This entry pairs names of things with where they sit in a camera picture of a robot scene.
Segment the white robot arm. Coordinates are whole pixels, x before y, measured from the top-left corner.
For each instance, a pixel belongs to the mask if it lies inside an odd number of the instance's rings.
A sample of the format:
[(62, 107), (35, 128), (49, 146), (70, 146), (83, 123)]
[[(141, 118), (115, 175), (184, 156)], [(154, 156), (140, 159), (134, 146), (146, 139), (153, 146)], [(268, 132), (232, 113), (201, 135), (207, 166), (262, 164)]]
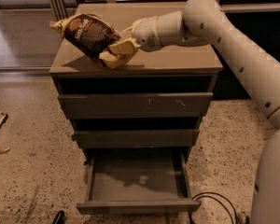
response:
[(262, 150), (255, 179), (250, 224), (280, 224), (280, 62), (243, 34), (216, 0), (188, 0), (182, 10), (143, 18), (131, 34), (104, 49), (99, 58), (112, 68), (138, 51), (211, 44), (276, 132)]

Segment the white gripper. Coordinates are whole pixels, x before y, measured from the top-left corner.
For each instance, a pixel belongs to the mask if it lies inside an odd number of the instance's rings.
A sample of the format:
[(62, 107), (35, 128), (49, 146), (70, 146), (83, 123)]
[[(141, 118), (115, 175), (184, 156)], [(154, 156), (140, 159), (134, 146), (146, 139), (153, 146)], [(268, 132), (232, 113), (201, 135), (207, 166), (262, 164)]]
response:
[(146, 52), (157, 51), (162, 48), (158, 27), (158, 17), (143, 18), (135, 21), (132, 28), (132, 37), (125, 38), (109, 46), (109, 51), (99, 55), (101, 64), (116, 69), (127, 64), (140, 48)]

